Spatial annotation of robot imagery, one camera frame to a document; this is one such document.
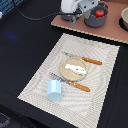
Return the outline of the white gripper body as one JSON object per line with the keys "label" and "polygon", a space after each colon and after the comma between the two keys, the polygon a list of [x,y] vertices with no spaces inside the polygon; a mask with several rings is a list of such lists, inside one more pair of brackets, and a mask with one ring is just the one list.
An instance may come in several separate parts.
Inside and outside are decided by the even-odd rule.
{"label": "white gripper body", "polygon": [[76,19],[98,5],[97,0],[76,0],[71,12],[71,25],[76,25]]}

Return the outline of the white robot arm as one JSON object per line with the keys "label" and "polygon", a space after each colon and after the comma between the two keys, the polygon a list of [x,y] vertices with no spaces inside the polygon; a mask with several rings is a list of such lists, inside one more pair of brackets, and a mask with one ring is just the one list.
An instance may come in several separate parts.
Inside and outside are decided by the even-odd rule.
{"label": "white robot arm", "polygon": [[60,13],[64,20],[70,21],[72,26],[76,20],[87,11],[98,5],[98,0],[61,0]]}

